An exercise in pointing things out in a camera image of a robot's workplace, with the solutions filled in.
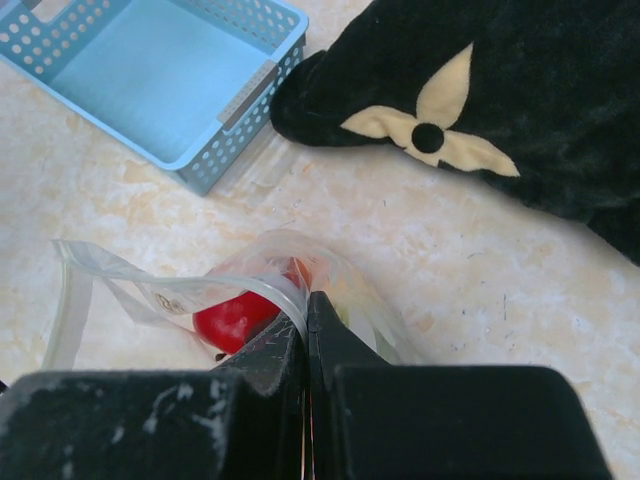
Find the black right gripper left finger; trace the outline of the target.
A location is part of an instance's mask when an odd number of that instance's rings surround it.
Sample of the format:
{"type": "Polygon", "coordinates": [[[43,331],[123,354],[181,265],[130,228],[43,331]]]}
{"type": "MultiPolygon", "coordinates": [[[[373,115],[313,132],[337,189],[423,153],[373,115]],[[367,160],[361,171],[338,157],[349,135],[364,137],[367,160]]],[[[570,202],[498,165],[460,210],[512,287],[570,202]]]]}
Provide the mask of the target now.
{"type": "Polygon", "coordinates": [[[305,367],[280,317],[211,370],[27,375],[1,399],[1,475],[298,479],[305,367]]]}

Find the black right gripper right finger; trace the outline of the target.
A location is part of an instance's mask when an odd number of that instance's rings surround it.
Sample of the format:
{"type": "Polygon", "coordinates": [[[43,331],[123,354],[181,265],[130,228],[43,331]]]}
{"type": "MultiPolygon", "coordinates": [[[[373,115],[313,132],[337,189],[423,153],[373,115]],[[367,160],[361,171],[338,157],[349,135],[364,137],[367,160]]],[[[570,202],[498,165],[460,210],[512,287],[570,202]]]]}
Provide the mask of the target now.
{"type": "Polygon", "coordinates": [[[608,479],[580,399],[542,366],[393,365],[308,306],[318,479],[608,479]]]}

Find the red toy apple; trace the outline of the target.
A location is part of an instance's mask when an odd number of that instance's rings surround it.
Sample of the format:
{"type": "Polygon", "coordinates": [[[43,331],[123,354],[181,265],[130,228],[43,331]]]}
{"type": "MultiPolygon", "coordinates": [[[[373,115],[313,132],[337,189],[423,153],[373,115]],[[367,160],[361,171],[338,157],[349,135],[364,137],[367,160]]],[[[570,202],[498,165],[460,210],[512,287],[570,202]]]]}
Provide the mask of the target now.
{"type": "Polygon", "coordinates": [[[192,315],[195,332],[226,354],[235,354],[259,334],[281,312],[262,296],[246,291],[241,295],[192,315]]]}

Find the clear dotted zip top bag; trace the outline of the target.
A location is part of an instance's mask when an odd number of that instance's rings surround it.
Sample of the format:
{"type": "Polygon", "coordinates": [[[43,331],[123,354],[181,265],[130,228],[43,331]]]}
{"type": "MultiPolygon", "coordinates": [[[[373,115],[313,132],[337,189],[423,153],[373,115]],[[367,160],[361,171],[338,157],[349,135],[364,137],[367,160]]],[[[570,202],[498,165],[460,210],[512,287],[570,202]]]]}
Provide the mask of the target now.
{"type": "Polygon", "coordinates": [[[363,273],[300,232],[264,233],[196,277],[154,276],[88,242],[55,240],[52,245],[61,260],[62,287],[42,361],[45,370],[212,367],[218,349],[195,332],[191,316],[246,291],[277,305],[301,333],[307,301],[322,291],[339,319],[385,360],[426,360],[363,273]],[[283,276],[291,257],[309,269],[310,291],[283,276]]]}

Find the orange toy orange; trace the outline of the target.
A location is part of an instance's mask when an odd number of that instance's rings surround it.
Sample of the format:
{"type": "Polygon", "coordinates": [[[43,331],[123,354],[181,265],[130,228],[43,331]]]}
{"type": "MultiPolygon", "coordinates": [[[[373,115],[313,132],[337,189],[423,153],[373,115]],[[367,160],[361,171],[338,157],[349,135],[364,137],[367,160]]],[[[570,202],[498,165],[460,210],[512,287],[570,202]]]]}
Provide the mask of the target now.
{"type": "Polygon", "coordinates": [[[302,260],[291,257],[287,261],[283,276],[292,282],[299,290],[311,290],[312,275],[302,260]]]}

